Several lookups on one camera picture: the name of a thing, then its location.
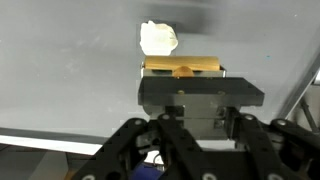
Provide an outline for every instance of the blue object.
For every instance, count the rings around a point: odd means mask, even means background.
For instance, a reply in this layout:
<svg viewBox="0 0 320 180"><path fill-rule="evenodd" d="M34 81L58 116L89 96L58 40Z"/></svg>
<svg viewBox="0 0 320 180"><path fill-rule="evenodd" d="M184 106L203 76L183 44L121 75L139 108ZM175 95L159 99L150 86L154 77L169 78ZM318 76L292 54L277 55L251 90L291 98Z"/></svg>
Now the blue object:
<svg viewBox="0 0 320 180"><path fill-rule="evenodd" d="M157 180L162 172L155 167L141 164L138 166L131 176L131 180Z"/></svg>

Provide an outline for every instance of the metal rod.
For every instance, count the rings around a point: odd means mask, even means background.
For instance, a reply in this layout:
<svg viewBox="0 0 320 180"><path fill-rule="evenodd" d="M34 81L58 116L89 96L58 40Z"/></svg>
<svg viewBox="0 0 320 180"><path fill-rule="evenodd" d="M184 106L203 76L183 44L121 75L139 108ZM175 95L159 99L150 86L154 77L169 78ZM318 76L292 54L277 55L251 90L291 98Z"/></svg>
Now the metal rod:
<svg viewBox="0 0 320 180"><path fill-rule="evenodd" d="M316 134L320 134L320 131L319 131L319 129L318 129L316 123L314 122L314 119L310 113L309 106L304 99L301 100L300 105L302 107L302 110L303 110L308 122L309 122L309 125L311 127L312 132L316 133Z"/></svg>

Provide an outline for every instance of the white crumpled object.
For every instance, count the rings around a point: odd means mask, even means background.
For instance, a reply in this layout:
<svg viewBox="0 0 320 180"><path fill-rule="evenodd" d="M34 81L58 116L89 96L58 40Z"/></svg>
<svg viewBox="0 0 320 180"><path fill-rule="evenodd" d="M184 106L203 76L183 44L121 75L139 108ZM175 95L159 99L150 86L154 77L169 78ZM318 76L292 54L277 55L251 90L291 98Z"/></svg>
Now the white crumpled object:
<svg viewBox="0 0 320 180"><path fill-rule="evenodd" d="M178 46L172 27L152 21L141 24L140 45L145 55L169 56Z"/></svg>

